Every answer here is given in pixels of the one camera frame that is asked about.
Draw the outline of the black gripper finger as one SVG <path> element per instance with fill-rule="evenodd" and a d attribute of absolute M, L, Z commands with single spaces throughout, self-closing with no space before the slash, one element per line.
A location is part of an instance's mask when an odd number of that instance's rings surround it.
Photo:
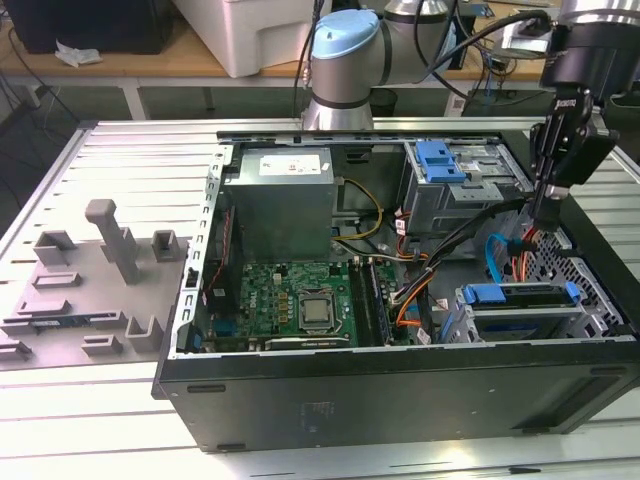
<path fill-rule="evenodd" d="M 543 170 L 545 157 L 541 152 L 544 137 L 544 123 L 535 124 L 530 130 L 530 157 L 531 168 L 535 174 L 534 191 L 529 204 L 529 216 L 533 222 L 533 227 L 540 231 L 549 231 L 550 223 L 546 218 L 544 203 Z"/>
<path fill-rule="evenodd" d="M 543 146 L 544 203 L 546 218 L 554 231 L 560 207 L 570 187 L 582 179 L 575 164 L 585 142 L 593 135 L 594 99 L 588 89 L 559 89 L 545 117 Z"/>

